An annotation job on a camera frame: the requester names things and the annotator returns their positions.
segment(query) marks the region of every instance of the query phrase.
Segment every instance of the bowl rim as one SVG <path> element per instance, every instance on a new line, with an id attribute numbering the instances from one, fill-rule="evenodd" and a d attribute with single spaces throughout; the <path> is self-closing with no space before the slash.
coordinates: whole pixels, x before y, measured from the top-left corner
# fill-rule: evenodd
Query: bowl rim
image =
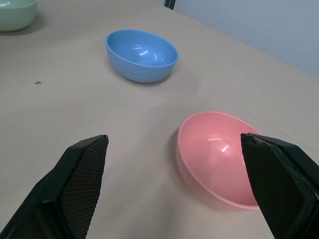
<path id="1" fill-rule="evenodd" d="M 37 0 L 34 0 L 34 1 L 33 1 L 32 3 L 30 3 L 30 4 L 27 4 L 27 5 L 24 5 L 24 6 L 20 6 L 20 7 L 6 7 L 6 8 L 1 8 L 1 7 L 0 7 L 0 10 L 22 9 L 22 8 L 26 8 L 26 7 L 29 7 L 29 6 L 33 6 L 33 5 L 36 4 L 36 2 L 37 2 Z"/>
<path id="2" fill-rule="evenodd" d="M 204 111 L 204 112 L 197 112 L 195 114 L 190 115 L 189 117 L 187 117 L 184 122 L 181 124 L 181 126 L 179 127 L 178 130 L 178 134 L 177 134 L 177 147 L 179 150 L 179 154 L 180 154 L 180 158 L 183 161 L 183 164 L 185 165 L 187 171 L 191 174 L 191 176 L 195 179 L 195 181 L 204 188 L 204 190 L 206 190 L 209 194 L 211 194 L 212 196 L 218 198 L 219 200 L 228 203 L 234 207 L 238 207 L 238 208 L 242 208 L 242 209 L 246 209 L 246 210 L 258 210 L 259 206 L 249 206 L 249 205 L 244 205 L 244 204 L 239 204 L 239 203 L 235 203 L 233 201 L 230 201 L 222 196 L 220 196 L 219 194 L 217 194 L 216 192 L 211 191 L 209 188 L 207 188 L 196 176 L 195 174 L 189 169 L 189 166 L 187 165 L 187 163 L 184 160 L 184 156 L 183 156 L 183 152 L 181 152 L 181 150 L 179 149 L 180 146 L 180 141 L 181 141 L 181 132 L 183 130 L 183 128 L 185 127 L 186 123 L 193 117 L 197 116 L 197 115 L 202 115 L 202 114 L 219 114 L 219 115 L 225 115 L 228 117 L 231 117 L 233 119 L 239 120 L 242 123 L 246 124 L 247 126 L 249 126 L 250 128 L 252 128 L 254 131 L 256 131 L 258 134 L 260 134 L 255 128 L 253 128 L 252 126 L 250 126 L 249 124 L 247 124 L 246 122 L 244 122 L 243 120 L 236 118 L 234 116 L 228 115 L 226 113 L 222 113 L 222 112 L 216 112 L 216 111 Z"/>
<path id="3" fill-rule="evenodd" d="M 177 54 L 177 57 L 176 57 L 176 59 L 175 59 L 174 62 L 172 62 L 172 63 L 170 63 L 170 64 L 167 64 L 167 65 L 163 65 L 163 66 L 148 66 L 148 65 L 138 64 L 138 63 L 135 63 L 135 62 L 133 62 L 133 61 L 129 61 L 129 60 L 127 60 L 127 59 L 121 57 L 121 56 L 118 55 L 117 53 L 115 53 L 115 52 L 110 48 L 110 46 L 109 46 L 109 43 L 108 43 L 109 37 L 110 37 L 112 34 L 114 34 L 114 33 L 116 33 L 116 32 L 119 32 L 119 31 L 138 31 L 138 32 L 142 32 L 142 33 L 146 33 L 146 34 L 149 34 L 149 35 L 156 36 L 156 37 L 158 37 L 158 38 L 164 40 L 165 42 L 167 42 L 170 46 L 172 46 L 173 49 L 175 50 L 176 54 Z M 158 36 L 158 35 L 156 35 L 156 34 L 154 34 L 154 33 L 147 32 L 147 31 L 142 31 L 142 30 L 138 30 L 138 29 L 120 29 L 120 30 L 113 31 L 113 32 L 111 32 L 109 35 L 107 35 L 107 37 L 105 38 L 105 44 L 106 44 L 107 48 L 108 48 L 114 55 L 116 55 L 117 57 L 121 58 L 121 59 L 124 60 L 124 61 L 130 62 L 130 63 L 132 63 L 132 64 L 134 64 L 134 65 L 137 65 L 137 66 L 143 66 L 143 67 L 149 67 L 149 68 L 163 68 L 163 67 L 168 67 L 168 66 L 173 66 L 173 65 L 175 65 L 176 62 L 177 62 L 178 59 L 179 59 L 179 53 L 178 53 L 176 47 L 175 47 L 173 44 L 171 44 L 169 41 L 167 41 L 167 40 L 164 39 L 163 37 Z"/>

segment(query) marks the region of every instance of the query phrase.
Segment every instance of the textured grip surface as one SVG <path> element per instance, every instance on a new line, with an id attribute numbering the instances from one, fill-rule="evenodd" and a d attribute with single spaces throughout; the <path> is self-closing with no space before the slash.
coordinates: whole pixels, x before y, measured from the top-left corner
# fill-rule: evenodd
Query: textured grip surface
<path id="1" fill-rule="evenodd" d="M 84 239 L 100 196 L 107 139 L 88 147 L 68 178 L 59 205 L 71 234 Z"/>

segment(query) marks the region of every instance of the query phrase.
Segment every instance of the table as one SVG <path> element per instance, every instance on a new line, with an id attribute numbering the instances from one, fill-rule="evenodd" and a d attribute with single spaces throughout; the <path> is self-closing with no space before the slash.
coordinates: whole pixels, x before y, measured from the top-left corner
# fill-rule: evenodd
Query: table
<path id="1" fill-rule="evenodd" d="M 170 78 L 142 85 L 114 72 L 104 40 L 119 28 L 172 42 Z M 178 127 L 222 111 L 318 163 L 318 102 L 318 77 L 148 0 L 40 0 L 31 27 L 0 33 L 0 228 L 68 146 L 106 133 L 88 239 L 271 239 L 261 212 L 220 212 L 189 192 Z"/>

